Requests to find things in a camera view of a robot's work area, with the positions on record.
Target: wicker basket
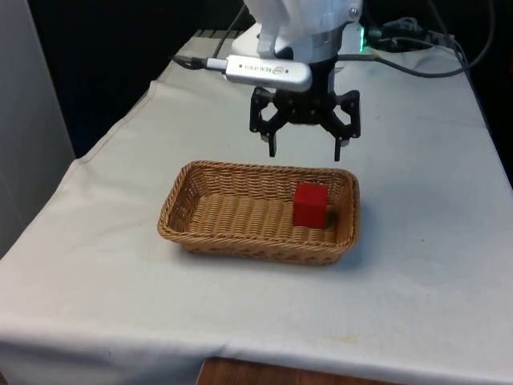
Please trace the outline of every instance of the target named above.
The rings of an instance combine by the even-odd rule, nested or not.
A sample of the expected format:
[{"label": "wicker basket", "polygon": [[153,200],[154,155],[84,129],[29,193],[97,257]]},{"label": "wicker basket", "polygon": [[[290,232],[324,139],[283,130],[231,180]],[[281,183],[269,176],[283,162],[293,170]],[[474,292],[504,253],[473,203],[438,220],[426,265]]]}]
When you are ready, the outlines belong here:
[{"label": "wicker basket", "polygon": [[[293,226],[300,182],[329,186],[326,229]],[[343,170],[197,161],[178,175],[158,230],[193,253],[328,265],[357,242],[359,197]]]}]

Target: white tablecloth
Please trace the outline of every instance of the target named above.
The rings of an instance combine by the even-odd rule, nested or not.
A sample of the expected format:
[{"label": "white tablecloth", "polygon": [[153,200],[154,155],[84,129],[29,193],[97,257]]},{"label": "white tablecloth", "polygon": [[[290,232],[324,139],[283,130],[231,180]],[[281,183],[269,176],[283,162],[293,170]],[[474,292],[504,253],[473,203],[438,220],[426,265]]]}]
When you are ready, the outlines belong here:
[{"label": "white tablecloth", "polygon": [[[184,53],[213,51],[193,39]],[[396,56],[422,71],[441,50]],[[170,67],[0,261],[12,385],[191,384],[210,356],[400,383],[513,383],[513,194],[464,75],[350,63],[362,137],[248,130],[251,87]],[[192,160],[340,167],[362,189],[358,247],[325,268],[184,252],[156,232]]]}]

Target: white wall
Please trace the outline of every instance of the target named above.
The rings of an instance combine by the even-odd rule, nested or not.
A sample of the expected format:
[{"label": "white wall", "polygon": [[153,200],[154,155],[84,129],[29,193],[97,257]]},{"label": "white wall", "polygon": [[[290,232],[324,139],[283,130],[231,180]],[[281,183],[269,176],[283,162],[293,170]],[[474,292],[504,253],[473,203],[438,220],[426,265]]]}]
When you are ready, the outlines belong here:
[{"label": "white wall", "polygon": [[0,0],[0,258],[74,154],[26,0]]}]

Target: dark background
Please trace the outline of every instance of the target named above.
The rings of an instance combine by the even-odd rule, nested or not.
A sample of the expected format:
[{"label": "dark background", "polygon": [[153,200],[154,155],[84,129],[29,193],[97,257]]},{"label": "dark background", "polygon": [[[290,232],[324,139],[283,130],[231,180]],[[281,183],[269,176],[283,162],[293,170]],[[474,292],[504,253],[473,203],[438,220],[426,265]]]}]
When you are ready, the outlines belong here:
[{"label": "dark background", "polygon": [[[198,29],[226,29],[241,0],[30,0],[30,8],[55,83],[77,156],[96,141],[147,90],[170,57]],[[488,34],[487,0],[435,0],[450,33],[469,60]],[[513,1],[495,0],[497,33],[481,65],[471,72],[503,164],[513,181]],[[366,11],[377,23],[403,16],[439,30],[424,0],[367,0]],[[239,28],[251,25],[251,18]]]}]

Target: red block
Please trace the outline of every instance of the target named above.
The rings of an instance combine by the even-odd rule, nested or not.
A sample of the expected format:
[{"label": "red block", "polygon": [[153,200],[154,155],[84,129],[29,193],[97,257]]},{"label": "red block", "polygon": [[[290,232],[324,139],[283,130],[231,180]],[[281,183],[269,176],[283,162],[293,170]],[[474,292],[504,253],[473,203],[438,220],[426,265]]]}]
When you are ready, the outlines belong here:
[{"label": "red block", "polygon": [[324,229],[328,211],[328,186],[300,183],[294,196],[294,226]]}]

